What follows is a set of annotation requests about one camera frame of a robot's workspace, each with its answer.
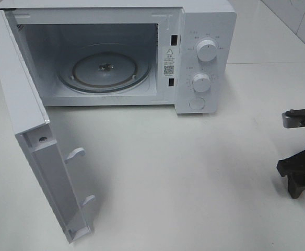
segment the open microwave door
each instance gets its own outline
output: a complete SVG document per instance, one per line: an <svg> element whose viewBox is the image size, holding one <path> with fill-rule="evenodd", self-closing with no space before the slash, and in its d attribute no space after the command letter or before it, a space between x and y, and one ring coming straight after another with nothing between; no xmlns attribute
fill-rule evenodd
<svg viewBox="0 0 305 251"><path fill-rule="evenodd" d="M64 158L33 78L19 49L12 27L17 27L10 11L0 10L0 80L14 134L24 152L56 218L69 242L89 233L82 212L86 198L78 202L66 163L84 149Z"/></svg>

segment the white tabletop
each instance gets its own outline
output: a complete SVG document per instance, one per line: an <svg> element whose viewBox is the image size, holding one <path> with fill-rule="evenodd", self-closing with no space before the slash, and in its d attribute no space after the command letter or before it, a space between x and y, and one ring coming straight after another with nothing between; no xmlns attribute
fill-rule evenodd
<svg viewBox="0 0 305 251"><path fill-rule="evenodd" d="M260 0L230 0L238 18L228 63L305 62L305 44Z"/></svg>
<svg viewBox="0 0 305 251"><path fill-rule="evenodd" d="M86 149L69 168L78 194L100 205L95 233L68 245L0 88L0 250L301 250L305 192L292 200L276 170L305 148L305 128L282 126L291 108L305 108L305 63L228 65L210 116L48 109L62 150Z"/></svg>

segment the microwave oven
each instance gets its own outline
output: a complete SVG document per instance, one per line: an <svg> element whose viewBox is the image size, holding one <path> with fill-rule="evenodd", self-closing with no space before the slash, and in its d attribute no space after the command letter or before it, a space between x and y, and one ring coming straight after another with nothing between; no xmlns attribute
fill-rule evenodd
<svg viewBox="0 0 305 251"><path fill-rule="evenodd" d="M226 0L4 0L0 80L14 134L69 242L91 232L46 106L217 109L236 13Z"/></svg>

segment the power level knob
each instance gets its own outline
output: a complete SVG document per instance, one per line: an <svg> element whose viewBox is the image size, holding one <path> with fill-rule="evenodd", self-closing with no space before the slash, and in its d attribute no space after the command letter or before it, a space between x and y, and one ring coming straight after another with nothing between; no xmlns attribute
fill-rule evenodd
<svg viewBox="0 0 305 251"><path fill-rule="evenodd" d="M209 62L216 57L216 43L212 39L201 41L196 47L196 54L203 62Z"/></svg>
<svg viewBox="0 0 305 251"><path fill-rule="evenodd" d="M211 82L205 73L196 74L192 80L193 89L198 93L206 92L210 89Z"/></svg>

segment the sticker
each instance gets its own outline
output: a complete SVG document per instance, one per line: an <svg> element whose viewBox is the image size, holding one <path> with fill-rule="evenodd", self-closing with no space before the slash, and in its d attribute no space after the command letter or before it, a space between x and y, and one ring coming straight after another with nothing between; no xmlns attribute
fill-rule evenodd
<svg viewBox="0 0 305 251"><path fill-rule="evenodd" d="M175 77L178 59L178 47L163 47L163 74L165 77Z"/></svg>

